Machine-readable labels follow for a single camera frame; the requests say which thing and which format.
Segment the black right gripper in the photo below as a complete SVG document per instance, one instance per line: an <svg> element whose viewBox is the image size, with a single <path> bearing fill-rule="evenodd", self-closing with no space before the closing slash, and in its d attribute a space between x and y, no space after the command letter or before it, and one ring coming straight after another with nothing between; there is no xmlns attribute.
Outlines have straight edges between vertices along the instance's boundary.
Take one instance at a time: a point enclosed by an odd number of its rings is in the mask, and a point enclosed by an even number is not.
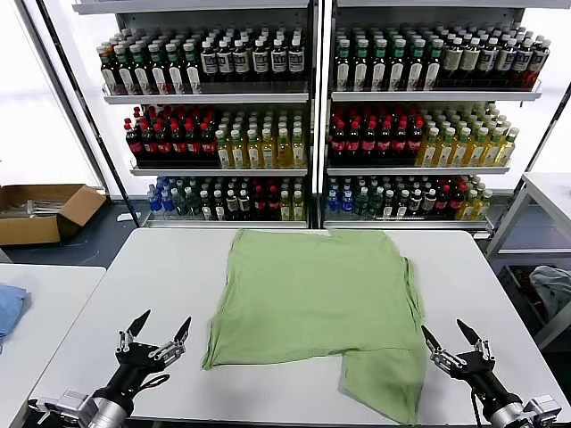
<svg viewBox="0 0 571 428"><path fill-rule="evenodd" d="M511 403L521 403L518 395L508 392L493 373L494 355L489 342L459 318L457 325L474 351L460 353L457 357L443 348L430 331L421 326L430 359L445 373L458 369L458 379L465 381L483 404L484 414L494 414Z"/></svg>

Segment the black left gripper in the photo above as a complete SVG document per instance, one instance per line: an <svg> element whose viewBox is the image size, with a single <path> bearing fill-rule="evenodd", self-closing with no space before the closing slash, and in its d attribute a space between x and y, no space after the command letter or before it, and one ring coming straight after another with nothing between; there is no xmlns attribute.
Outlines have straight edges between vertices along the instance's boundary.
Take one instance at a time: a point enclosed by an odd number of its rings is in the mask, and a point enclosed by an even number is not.
<svg viewBox="0 0 571 428"><path fill-rule="evenodd" d="M151 310L137 317L126 330L120 330L116 347L119 368L106 386L94 392L94 398L104 398L117 404L132 404L133 398L147 376L166 368L163 360L177 360L185 352L185 342L192 323L188 317L172 341L161 347L134 342L143 329Z"/></svg>

